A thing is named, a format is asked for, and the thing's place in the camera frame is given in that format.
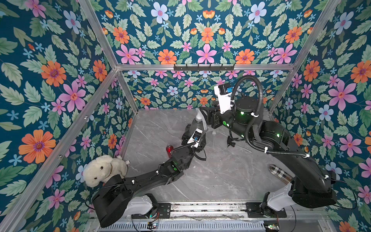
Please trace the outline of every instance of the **blue flower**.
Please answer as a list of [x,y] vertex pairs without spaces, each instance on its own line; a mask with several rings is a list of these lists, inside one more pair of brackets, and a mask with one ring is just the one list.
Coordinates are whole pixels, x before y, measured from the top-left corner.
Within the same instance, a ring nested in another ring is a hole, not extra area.
[[62,223],[59,226],[64,227],[66,224],[67,224],[67,218],[63,218]]
[[57,3],[55,3],[55,9],[57,9],[57,11],[61,11],[60,5],[58,5]]
[[13,155],[14,159],[9,160],[8,162],[13,163],[13,166],[17,166],[17,163],[21,163],[22,156],[17,156],[16,154]]
[[23,53],[23,55],[27,56],[27,58],[29,59],[30,57],[33,57],[32,55],[32,51],[27,51],[27,49],[23,49],[25,52]]
[[102,20],[104,20],[105,22],[107,22],[108,18],[105,14],[101,14],[101,17],[102,17]]
[[58,188],[58,183],[54,181],[54,184],[52,185],[52,188],[55,190],[56,188]]
[[10,120],[14,120],[14,119],[18,119],[17,115],[19,115],[19,113],[15,113],[14,110],[11,111],[11,113],[7,113],[6,116],[9,116],[10,117]]
[[115,13],[115,16],[114,16],[117,20],[119,20],[120,19],[120,15],[119,14],[117,14],[117,13]]
[[82,69],[82,67],[80,67],[80,69],[78,71],[79,71],[80,74],[84,73],[84,70]]
[[44,109],[44,112],[47,112],[48,110],[50,110],[50,105],[48,105],[47,103],[45,103],[44,105],[41,106],[42,109]]
[[40,50],[40,52],[42,52],[42,50],[44,50],[45,48],[43,48],[43,44],[42,43],[35,43],[36,47],[35,49],[36,50]]
[[303,17],[303,13],[302,13],[302,12],[300,12],[300,14],[297,14],[297,15],[296,15],[296,18],[297,18],[297,19],[300,19],[301,17]]
[[331,73],[332,75],[334,75],[334,74],[336,73],[336,71],[337,71],[337,69],[335,69],[335,67],[333,67],[332,70],[330,70],[330,73]]
[[215,15],[214,21],[219,22],[219,20],[220,20],[220,15]]
[[62,174],[62,181],[65,181],[65,180],[67,180],[67,177],[68,177],[69,175],[67,174],[67,172],[65,172],[64,174]]
[[43,122],[43,121],[39,121],[39,123],[41,124],[38,128],[39,129],[42,129],[42,130],[45,130],[46,127],[49,127],[47,125],[47,121]]
[[202,15],[197,15],[196,20],[198,20],[198,22],[202,21]]
[[174,15],[174,11],[173,11],[173,10],[169,10],[169,11],[167,12],[167,14],[168,14],[169,16],[173,16],[173,15]]

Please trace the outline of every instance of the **orange flower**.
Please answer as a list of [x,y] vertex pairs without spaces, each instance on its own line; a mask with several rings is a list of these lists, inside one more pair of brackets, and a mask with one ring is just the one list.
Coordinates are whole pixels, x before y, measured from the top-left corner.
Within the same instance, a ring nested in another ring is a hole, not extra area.
[[117,142],[117,136],[115,134],[111,134],[111,136],[108,139],[108,147],[110,149],[115,148]]
[[65,69],[58,62],[48,61],[47,64],[47,66],[41,66],[41,70],[43,71],[41,76],[46,79],[49,85],[58,87],[59,84],[63,84],[67,78]]
[[129,122],[128,122],[128,127],[130,128],[131,127],[131,123],[133,122],[133,118],[130,118],[129,119]]
[[286,43],[293,43],[297,41],[302,33],[303,32],[301,27],[294,27],[292,30],[289,30],[289,32],[285,36]]
[[311,61],[309,64],[306,65],[304,70],[305,80],[311,82],[313,79],[318,77],[318,73],[320,67],[318,66],[318,61]]
[[340,222],[339,230],[341,232],[356,232],[354,227],[351,227],[348,222]]
[[122,30],[122,27],[114,28],[114,36],[117,41],[122,44],[129,43],[130,37],[126,30]]
[[53,147],[55,147],[55,139],[52,139],[53,135],[47,131],[44,134],[43,130],[34,130],[33,136],[27,134],[22,138],[22,142],[25,144],[18,147],[19,154],[25,155],[23,160],[27,163],[32,163],[36,158],[36,163],[42,163],[45,161],[45,156],[49,157],[52,153]]
[[313,10],[307,10],[305,13],[304,13],[304,18],[308,18],[311,14],[312,14]]
[[366,63],[359,62],[357,67],[354,67],[352,70],[352,75],[350,75],[351,79],[354,79],[355,83],[365,83],[371,78],[371,61],[366,61]]
[[224,29],[224,28],[219,28],[219,30],[218,30],[218,33],[220,34],[220,35],[224,35],[225,34],[225,32],[226,32],[226,30]]
[[238,56],[236,56],[236,64],[238,65],[245,65],[250,64],[254,59],[255,56],[253,56],[255,53],[253,51],[250,51],[250,49],[245,49],[245,51],[240,51],[238,53]]
[[140,102],[143,105],[150,105],[151,104],[151,101],[148,98],[142,98],[142,99],[140,99]]
[[95,77],[99,79],[99,81],[103,81],[106,79],[107,70],[104,63],[101,60],[94,61],[93,71],[95,72]]
[[201,98],[200,103],[201,103],[202,105],[206,105],[206,104],[207,104],[207,101],[208,101],[208,99],[205,98],[205,97],[203,97],[203,98]]
[[296,133],[294,135],[294,140],[298,146],[303,144],[303,138],[301,137],[301,134]]
[[174,65],[175,61],[177,60],[177,57],[174,56],[174,52],[167,49],[160,51],[158,55],[158,61],[161,61],[162,65]]
[[74,220],[78,220],[80,218],[81,211],[77,212],[75,216],[73,217]]
[[211,31],[210,27],[207,27],[204,29],[204,31],[201,33],[202,41],[205,43],[210,43],[210,41],[213,40],[214,33]]
[[193,34],[193,35],[197,34],[197,29],[196,28],[192,28],[191,29],[191,34]]

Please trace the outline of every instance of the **light blue flower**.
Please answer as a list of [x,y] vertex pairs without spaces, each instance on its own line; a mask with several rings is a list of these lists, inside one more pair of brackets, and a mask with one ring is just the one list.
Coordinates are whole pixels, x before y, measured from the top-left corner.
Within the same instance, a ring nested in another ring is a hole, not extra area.
[[114,16],[117,20],[119,20],[120,19],[120,15],[119,14],[117,14],[117,13],[115,13],[115,16]]
[[215,15],[214,21],[219,22],[219,20],[220,20],[220,15]]
[[197,15],[196,20],[198,20],[198,22],[201,22],[202,21],[202,15]]
[[27,58],[29,59],[30,57],[33,57],[32,55],[32,51],[27,51],[27,49],[23,49],[25,52],[23,53],[23,55],[27,56]]
[[14,110],[12,110],[10,113],[7,113],[6,116],[9,116],[10,117],[10,120],[14,120],[14,119],[18,119],[17,115],[19,115],[19,113],[15,113]]
[[67,180],[67,177],[68,176],[69,176],[69,174],[67,172],[65,172],[64,174],[62,174],[62,181]]
[[105,22],[107,22],[108,18],[105,14],[101,14],[101,19],[104,20]]
[[47,121],[43,122],[43,121],[39,121],[39,123],[41,124],[38,129],[42,129],[43,131],[45,130],[46,127],[49,127],[47,125]]
[[59,226],[64,227],[67,224],[67,218],[62,219],[62,223]]
[[42,105],[41,108],[44,109],[44,112],[47,112],[48,110],[50,110],[50,105],[44,103],[44,105]]
[[9,160],[9,163],[13,163],[13,166],[17,166],[18,163],[21,163],[22,156],[17,156],[16,154],[13,155],[14,159]]

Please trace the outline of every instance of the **pink flower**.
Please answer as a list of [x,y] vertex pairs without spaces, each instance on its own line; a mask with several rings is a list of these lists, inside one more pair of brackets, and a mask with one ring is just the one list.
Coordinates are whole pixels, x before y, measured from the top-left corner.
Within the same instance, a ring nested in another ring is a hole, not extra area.
[[353,156],[353,152],[358,154],[362,153],[361,149],[359,147],[356,147],[357,145],[361,144],[360,139],[353,140],[353,136],[351,134],[348,134],[346,140],[344,138],[340,138],[339,140],[342,144],[344,144],[341,145],[340,150],[342,151],[348,150],[347,154],[349,157]]
[[210,45],[208,43],[204,45],[204,51],[198,50],[196,53],[200,56],[197,63],[202,63],[204,61],[205,64],[207,64],[208,61],[209,63],[214,63],[214,58],[212,58],[212,56],[216,54],[216,50],[210,51]]
[[368,178],[371,175],[371,159],[367,158],[366,163],[367,165],[364,163],[358,164],[360,168],[362,168],[363,170],[366,170],[366,171],[363,171],[361,174],[361,176],[364,178]]
[[360,198],[364,198],[365,203],[369,204],[371,200],[371,193],[370,193],[370,189],[368,188],[368,186],[366,185],[364,190],[362,187],[358,187],[358,190],[360,191],[358,196]]
[[299,87],[299,85],[301,83],[303,83],[302,80],[300,80],[301,77],[302,77],[301,74],[300,75],[299,74],[295,74],[295,77],[292,79],[292,82],[293,82],[292,87],[295,87],[297,89]]
[[184,80],[184,86],[193,86],[193,83],[194,81],[191,81],[191,78],[188,78],[188,80]]
[[32,13],[35,17],[38,17],[39,15],[45,19],[45,14],[43,11],[46,10],[46,8],[43,5],[39,5],[39,0],[28,0],[25,2],[26,6],[30,9],[32,9]]
[[324,143],[323,146],[326,147],[328,149],[331,149],[331,146],[335,145],[335,143],[332,141],[332,136],[328,137],[326,134],[325,134],[325,138],[322,138],[321,139],[322,142]]
[[109,112],[109,105],[107,105],[107,103],[105,103],[104,105],[102,105],[103,106],[103,112],[105,113],[105,114],[107,114],[108,112]]
[[151,83],[151,85],[153,85],[155,87],[158,85],[157,79],[155,80],[155,79],[152,78],[152,80],[150,80],[150,83]]
[[244,73],[242,74],[242,76],[246,76],[246,75],[254,76],[255,75],[255,70],[244,70]]
[[63,84],[63,88],[68,94],[61,94],[59,99],[64,102],[69,101],[67,105],[68,112],[72,112],[75,109],[75,105],[78,110],[82,110],[85,106],[85,101],[82,97],[85,96],[86,91],[83,89],[79,90],[79,85],[76,81],[72,82],[72,89],[67,84]]
[[84,150],[86,149],[86,147],[90,147],[90,142],[92,140],[89,139],[89,136],[86,136],[86,137],[83,137],[82,138],[82,143],[80,143],[80,146],[83,146],[84,147]]
[[164,78],[164,76],[167,76],[166,70],[159,70],[156,71],[155,76],[160,76],[160,78]]
[[313,90],[310,89],[311,87],[312,87],[312,84],[309,84],[309,85],[304,84],[304,88],[300,90],[300,92],[303,93],[302,98],[304,97],[309,98],[309,94],[313,93]]
[[135,64],[134,61],[138,62],[140,61],[140,59],[137,57],[137,56],[134,56],[135,55],[135,49],[134,48],[130,48],[129,51],[128,51],[128,48],[121,44],[121,50],[117,50],[116,53],[119,55],[119,56],[123,56],[121,58],[121,63],[127,63],[129,62],[129,64],[133,65]]
[[145,57],[145,51],[142,51],[142,48],[136,48],[135,54],[139,56],[139,58]]
[[66,111],[66,108],[64,108],[65,102],[60,102],[60,99],[57,98],[56,102],[52,102],[52,105],[54,106],[52,111],[58,112],[59,115],[62,114],[62,111]]
[[338,78],[338,75],[336,74],[335,76],[330,76],[330,80],[327,82],[327,84],[329,84],[330,88],[332,88],[332,86],[336,87],[339,81],[340,79]]
[[68,157],[68,156],[69,156],[70,151],[72,151],[72,152],[75,152],[75,151],[76,151],[76,147],[73,146],[73,145],[76,144],[76,142],[77,142],[77,139],[75,139],[75,140],[73,141],[73,143],[71,144],[70,148],[69,148],[68,151],[66,152],[65,157]]
[[182,45],[183,51],[189,52],[189,49],[192,49],[191,43],[184,42],[184,45]]
[[85,81],[85,77],[84,76],[80,76],[80,75],[78,75],[77,76],[77,79],[75,80],[77,83],[78,83],[78,86],[79,87],[83,87],[83,88],[85,88],[85,85],[87,84],[87,82]]
[[171,71],[173,74],[173,78],[178,78],[179,80],[182,79],[183,76],[185,76],[185,73],[183,71]]
[[226,80],[222,80],[221,78],[216,82],[217,84],[216,85],[222,85],[224,84]]
[[65,200],[65,197],[63,197],[63,194],[65,193],[64,190],[59,192],[59,189],[56,189],[54,192],[54,196],[50,196],[48,198],[50,204],[49,204],[49,209],[53,208],[53,206],[58,209],[59,203],[63,202]]
[[286,49],[284,50],[283,48],[278,49],[278,55],[273,57],[273,61],[278,61],[277,63],[290,63],[291,58],[290,56],[295,55],[298,51],[297,50],[292,50],[292,43],[290,43]]
[[344,81],[340,80],[337,84],[338,90],[335,89],[330,89],[328,91],[328,94],[332,97],[333,99],[330,100],[329,105],[336,105],[336,103],[339,102],[338,107],[339,110],[343,111],[345,109],[345,101],[348,103],[354,103],[357,101],[357,98],[353,94],[348,94],[352,92],[355,89],[356,83],[349,84],[345,89],[345,83]]
[[47,189],[50,188],[50,186],[52,186],[53,179],[54,181],[60,181],[60,175],[58,173],[60,173],[63,170],[63,168],[64,168],[63,165],[57,167],[57,169],[54,171],[54,174],[50,177],[50,179],[47,181],[45,185]]
[[278,53],[277,51],[278,51],[278,48],[272,47],[272,49],[268,51],[268,56],[273,57],[274,55]]
[[226,76],[232,79],[233,77],[237,77],[237,73],[239,72],[239,70],[227,71]]
[[223,47],[221,49],[224,49],[224,52],[226,52],[226,51],[230,51],[231,47],[232,47],[231,43],[228,42],[228,43],[223,43]]
[[300,107],[301,107],[301,112],[303,113],[307,113],[309,110],[308,110],[308,104],[307,103],[304,103],[302,104]]

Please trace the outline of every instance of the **aluminum frame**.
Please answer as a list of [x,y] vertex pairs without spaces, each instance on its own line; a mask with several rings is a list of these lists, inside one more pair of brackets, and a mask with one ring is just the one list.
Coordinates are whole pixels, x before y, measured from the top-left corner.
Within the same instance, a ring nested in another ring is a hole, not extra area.
[[294,69],[288,73],[286,76],[286,79],[282,83],[280,89],[278,90],[272,104],[269,107],[269,112],[273,113],[276,106],[278,105],[279,101],[282,99],[283,95],[285,94],[287,88],[291,84],[292,79],[297,74],[300,66],[305,61],[305,58],[308,56],[309,51],[312,49],[313,45],[318,39],[319,34],[324,29],[325,25],[329,21],[331,15],[335,11],[338,4],[341,2],[341,0],[328,0],[326,3],[326,6],[322,13],[320,14],[316,24],[313,27],[312,32],[308,36],[307,41],[305,42],[304,46],[301,48],[298,56],[295,59],[294,62]]
[[0,231],[12,232],[15,231],[20,221],[25,217],[28,210],[32,207],[40,192],[44,189],[49,177],[53,175],[55,169],[61,162],[62,158],[72,145],[75,138],[79,135],[81,129],[86,123],[86,119],[92,114],[95,107],[101,101],[108,87],[111,85],[118,71],[111,70],[106,79],[100,84],[95,91],[90,101],[82,109],[77,119],[72,123],[66,131],[60,142],[54,148],[53,152],[43,163],[41,168],[37,171],[26,189],[22,192],[19,200],[14,204],[10,212],[0,223]]

